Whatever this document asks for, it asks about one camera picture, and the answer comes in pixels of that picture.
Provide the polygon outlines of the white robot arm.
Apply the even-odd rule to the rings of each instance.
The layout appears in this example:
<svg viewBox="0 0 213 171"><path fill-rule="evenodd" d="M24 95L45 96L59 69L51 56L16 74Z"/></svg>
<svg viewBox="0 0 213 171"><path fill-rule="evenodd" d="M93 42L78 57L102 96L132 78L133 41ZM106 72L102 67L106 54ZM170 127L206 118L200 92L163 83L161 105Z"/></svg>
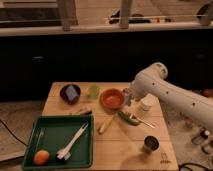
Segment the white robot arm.
<svg viewBox="0 0 213 171"><path fill-rule="evenodd" d="M136 97L152 94L213 132L213 100L167 82L167 76L167 67L155 62L138 72L130 87Z"/></svg>

